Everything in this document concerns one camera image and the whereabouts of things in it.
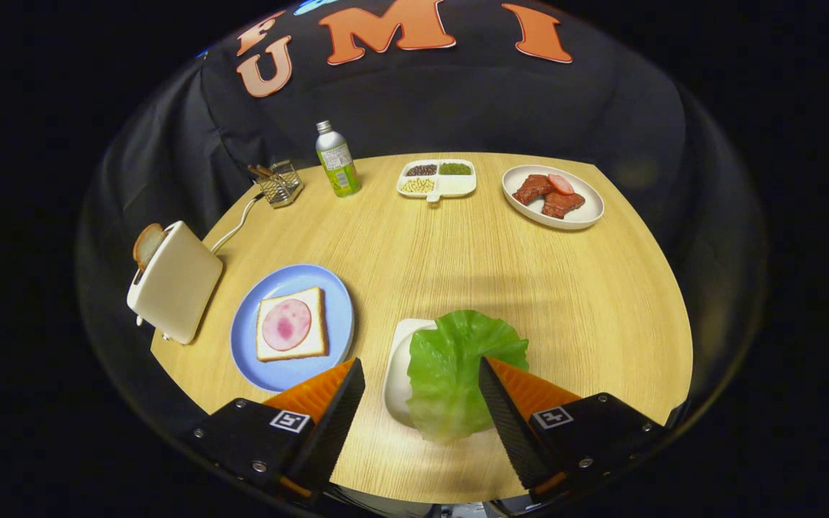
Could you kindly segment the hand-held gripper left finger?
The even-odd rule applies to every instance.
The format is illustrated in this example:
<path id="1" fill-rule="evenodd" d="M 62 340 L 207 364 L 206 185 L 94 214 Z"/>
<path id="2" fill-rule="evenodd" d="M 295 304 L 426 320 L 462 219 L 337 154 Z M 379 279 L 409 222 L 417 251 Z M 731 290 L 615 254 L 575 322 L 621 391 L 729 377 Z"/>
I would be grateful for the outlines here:
<path id="1" fill-rule="evenodd" d="M 350 358 L 262 403 L 236 398 L 188 431 L 188 446 L 273 498 L 312 504 L 329 484 L 366 387 Z"/>

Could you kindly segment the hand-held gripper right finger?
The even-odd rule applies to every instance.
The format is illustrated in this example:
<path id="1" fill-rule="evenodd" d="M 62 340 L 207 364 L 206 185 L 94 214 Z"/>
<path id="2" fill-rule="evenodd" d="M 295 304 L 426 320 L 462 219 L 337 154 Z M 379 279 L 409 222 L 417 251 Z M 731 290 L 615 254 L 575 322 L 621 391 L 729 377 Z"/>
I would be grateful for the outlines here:
<path id="1" fill-rule="evenodd" d="M 670 435 L 617 396 L 577 396 L 490 356 L 479 363 L 479 387 L 517 478 L 536 504 L 598 489 Z"/>

